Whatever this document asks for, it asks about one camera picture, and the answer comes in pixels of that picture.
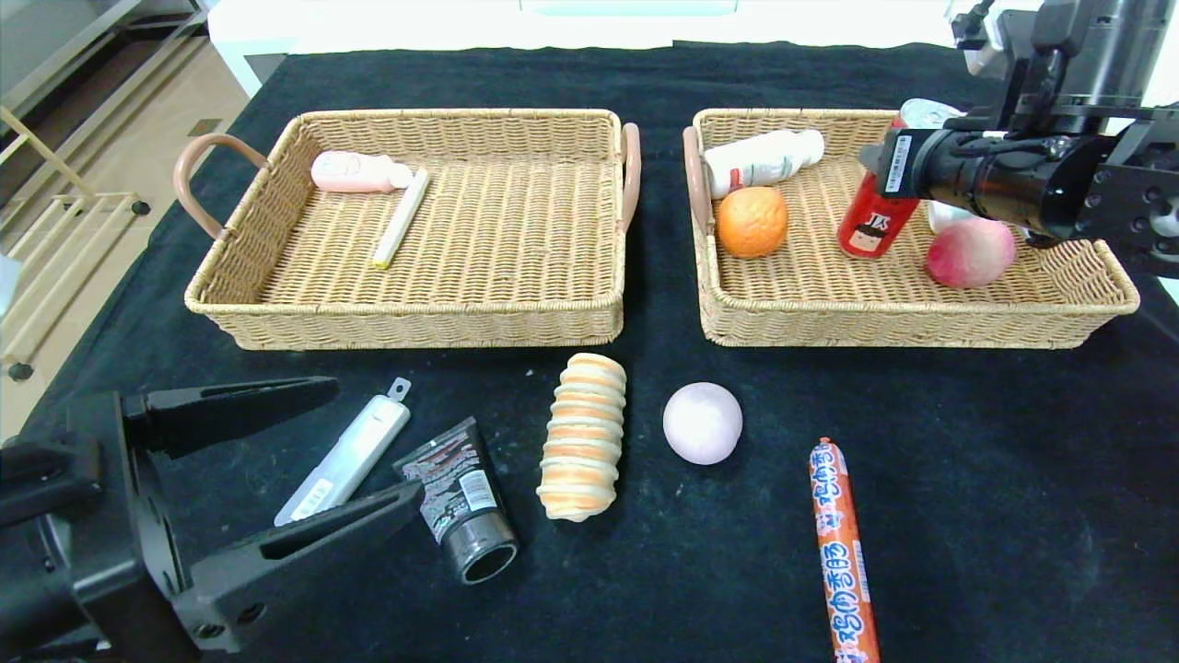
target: barcode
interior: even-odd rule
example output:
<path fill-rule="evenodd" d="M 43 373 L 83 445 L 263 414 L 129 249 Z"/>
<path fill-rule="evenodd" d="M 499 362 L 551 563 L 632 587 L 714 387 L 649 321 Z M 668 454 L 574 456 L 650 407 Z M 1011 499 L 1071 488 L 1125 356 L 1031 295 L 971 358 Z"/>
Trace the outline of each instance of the barcode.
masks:
<path fill-rule="evenodd" d="M 467 498 L 467 505 L 472 511 L 480 508 L 495 508 L 495 495 L 492 494 L 492 484 L 487 480 L 487 473 L 482 470 L 468 472 L 459 478 L 462 486 L 462 497 Z"/>
<path fill-rule="evenodd" d="M 901 179 L 904 177 L 904 164 L 909 159 L 909 143 L 911 136 L 897 136 L 896 146 L 893 149 L 893 164 L 888 166 L 888 179 L 884 182 L 884 191 L 895 193 L 901 190 Z"/>
<path fill-rule="evenodd" d="M 314 514 L 316 507 L 323 504 L 324 498 L 328 497 L 328 493 L 331 492 L 335 484 L 327 479 L 320 479 L 316 481 L 315 485 L 311 486 L 311 491 L 307 493 L 305 498 L 303 498 L 303 501 L 298 503 L 298 506 L 296 506 L 295 511 L 291 512 L 291 520 L 302 520 L 308 516 Z"/>
<path fill-rule="evenodd" d="M 856 571 L 859 573 L 859 589 L 864 595 L 864 603 L 871 603 L 872 597 L 868 593 L 868 572 L 864 571 L 864 551 L 859 549 L 859 539 L 851 541 L 851 547 L 856 550 Z"/>

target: sausage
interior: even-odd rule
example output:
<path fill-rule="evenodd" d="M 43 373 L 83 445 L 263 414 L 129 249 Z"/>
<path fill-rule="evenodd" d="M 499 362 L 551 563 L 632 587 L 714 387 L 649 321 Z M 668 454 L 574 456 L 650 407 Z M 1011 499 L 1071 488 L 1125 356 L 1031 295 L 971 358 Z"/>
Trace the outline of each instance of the sausage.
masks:
<path fill-rule="evenodd" d="M 829 438 L 811 449 L 810 478 L 835 663 L 880 663 L 848 465 Z"/>

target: black tablecloth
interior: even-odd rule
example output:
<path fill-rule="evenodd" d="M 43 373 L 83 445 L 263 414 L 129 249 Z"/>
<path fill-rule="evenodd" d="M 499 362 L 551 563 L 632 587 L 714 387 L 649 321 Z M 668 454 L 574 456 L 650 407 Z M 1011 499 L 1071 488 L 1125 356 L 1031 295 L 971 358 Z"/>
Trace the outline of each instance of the black tablecloth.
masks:
<path fill-rule="evenodd" d="M 883 652 L 894 662 L 1179 659 L 1179 349 L 1154 280 L 1144 309 L 1061 352 L 724 349 L 696 297 L 680 130 L 717 106 L 896 107 L 987 101 L 994 84 L 930 46 L 684 44 L 654 51 L 374 52 L 292 57 L 232 133 L 266 151 L 325 109 L 606 107 L 643 130 L 626 327 L 601 348 L 631 376 L 618 501 L 552 523 L 539 483 L 552 389 L 571 349 L 257 353 L 182 303 L 209 248 L 178 208 L 32 418 L 70 399 L 304 374 L 338 376 L 316 412 L 162 459 L 182 554 L 265 529 L 367 399 L 413 380 L 391 459 L 475 415 L 523 543 L 499 578 L 459 586 L 415 521 L 375 558 L 323 569 L 305 618 L 241 661 L 830 661 L 806 475 L 831 435 L 851 466 Z M 226 218 L 252 177 L 215 153 L 193 191 Z M 664 441 L 679 386 L 729 387 L 735 454 L 689 465 Z M 223 655 L 212 658 L 222 659 Z"/>

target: wicker basket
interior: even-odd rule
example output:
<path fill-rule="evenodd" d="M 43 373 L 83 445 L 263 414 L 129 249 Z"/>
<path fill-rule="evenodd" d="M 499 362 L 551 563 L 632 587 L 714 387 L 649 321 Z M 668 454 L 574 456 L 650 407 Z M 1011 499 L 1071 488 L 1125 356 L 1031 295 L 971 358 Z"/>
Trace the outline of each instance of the wicker basket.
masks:
<path fill-rule="evenodd" d="M 694 219 L 700 323 L 722 346 L 1072 348 L 1138 290 L 1104 242 L 1050 250 L 1020 245 L 1015 264 L 986 288 L 960 290 L 924 271 L 933 238 L 926 205 L 884 257 L 847 257 L 836 230 L 864 169 L 859 147 L 878 143 L 895 111 L 706 110 L 684 130 Z M 700 153 L 778 129 L 818 129 L 826 155 L 776 185 L 791 214 L 786 244 L 757 260 L 717 250 Z"/>
<path fill-rule="evenodd" d="M 213 144 L 259 168 L 224 229 L 189 191 Z M 320 191 L 310 166 L 324 150 L 429 170 L 388 270 L 370 257 L 402 192 Z M 246 349 L 606 343 L 623 328 L 640 168 L 638 127 L 601 110 L 312 112 L 269 158 L 204 136 L 173 182 L 215 237 L 184 302 Z"/>

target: basket handle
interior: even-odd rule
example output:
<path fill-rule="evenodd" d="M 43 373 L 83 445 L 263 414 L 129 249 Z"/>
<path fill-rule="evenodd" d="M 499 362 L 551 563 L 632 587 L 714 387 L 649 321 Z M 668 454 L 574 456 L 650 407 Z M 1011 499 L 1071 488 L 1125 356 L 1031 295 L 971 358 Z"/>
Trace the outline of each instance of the basket handle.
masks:
<path fill-rule="evenodd" d="M 233 147 L 239 155 L 250 159 L 250 163 L 259 169 L 269 168 L 270 162 L 257 150 L 243 143 L 241 138 L 236 138 L 229 133 L 205 133 L 204 136 L 198 136 L 180 152 L 179 158 L 176 159 L 176 169 L 172 170 L 172 189 L 176 190 L 176 198 L 180 201 L 180 206 L 196 219 L 197 224 L 204 228 L 210 237 L 217 239 L 224 232 L 224 228 L 217 223 L 217 219 L 209 216 L 205 208 L 200 206 L 200 203 L 192 197 L 192 190 L 189 185 L 189 180 L 192 179 L 193 164 L 213 145 L 229 145 Z"/>
<path fill-rule="evenodd" d="M 639 125 L 623 125 L 623 147 L 626 150 L 626 175 L 623 179 L 623 221 L 618 229 L 626 235 L 639 206 L 639 179 L 643 175 L 643 153 L 639 150 Z"/>
<path fill-rule="evenodd" d="M 687 203 L 692 208 L 692 218 L 700 229 L 700 235 L 707 237 L 712 221 L 712 197 L 704 177 L 699 134 L 694 126 L 684 129 L 684 170 L 687 172 Z"/>

